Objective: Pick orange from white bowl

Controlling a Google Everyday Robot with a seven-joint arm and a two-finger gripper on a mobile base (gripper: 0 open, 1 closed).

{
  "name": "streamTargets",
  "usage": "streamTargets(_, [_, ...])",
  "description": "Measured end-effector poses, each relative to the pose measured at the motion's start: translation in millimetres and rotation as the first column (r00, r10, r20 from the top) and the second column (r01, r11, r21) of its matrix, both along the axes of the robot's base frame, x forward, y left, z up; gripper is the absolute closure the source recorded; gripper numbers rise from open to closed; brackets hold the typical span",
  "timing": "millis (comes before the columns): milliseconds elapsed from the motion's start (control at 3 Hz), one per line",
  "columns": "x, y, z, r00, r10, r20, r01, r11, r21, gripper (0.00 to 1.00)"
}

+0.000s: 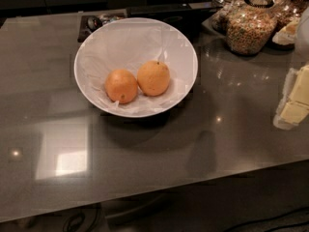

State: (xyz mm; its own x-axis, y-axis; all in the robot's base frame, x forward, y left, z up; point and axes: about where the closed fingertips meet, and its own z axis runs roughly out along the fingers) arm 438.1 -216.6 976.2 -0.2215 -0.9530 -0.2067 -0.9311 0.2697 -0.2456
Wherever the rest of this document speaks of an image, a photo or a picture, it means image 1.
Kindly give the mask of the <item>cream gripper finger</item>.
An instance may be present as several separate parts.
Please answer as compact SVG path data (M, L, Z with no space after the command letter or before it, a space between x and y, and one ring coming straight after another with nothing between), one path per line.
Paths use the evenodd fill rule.
M279 102L273 125L281 130L297 127L309 115L309 65L299 70L289 69L282 99Z

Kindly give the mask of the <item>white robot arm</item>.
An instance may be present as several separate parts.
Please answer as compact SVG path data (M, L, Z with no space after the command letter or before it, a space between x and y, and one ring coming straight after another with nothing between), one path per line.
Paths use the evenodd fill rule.
M303 16L295 30L295 52L308 61L308 17ZM282 99L279 102L273 125L282 130L297 127L309 115L309 64L299 70L289 69L286 75Z

